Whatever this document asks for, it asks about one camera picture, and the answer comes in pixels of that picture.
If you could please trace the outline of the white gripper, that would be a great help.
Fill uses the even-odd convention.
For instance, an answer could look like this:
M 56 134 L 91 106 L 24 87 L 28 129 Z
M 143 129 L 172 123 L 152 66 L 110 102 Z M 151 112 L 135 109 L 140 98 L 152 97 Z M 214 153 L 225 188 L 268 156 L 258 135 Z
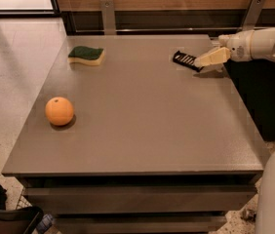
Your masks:
M 199 56 L 194 60 L 196 67 L 205 67 L 214 64 L 222 64 L 229 59 L 233 61 L 250 61 L 251 42 L 254 31 L 241 31 L 236 34 L 222 34 L 218 36 L 218 42 L 221 46 L 214 47 L 207 53 Z

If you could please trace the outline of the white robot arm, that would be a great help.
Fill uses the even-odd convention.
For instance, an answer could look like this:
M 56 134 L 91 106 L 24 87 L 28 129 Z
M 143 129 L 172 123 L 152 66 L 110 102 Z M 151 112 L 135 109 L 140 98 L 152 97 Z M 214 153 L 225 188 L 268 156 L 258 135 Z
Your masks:
M 218 42 L 194 65 L 224 63 L 262 137 L 275 141 L 275 27 L 220 35 Z M 261 179 L 255 234 L 275 234 L 275 150 Z

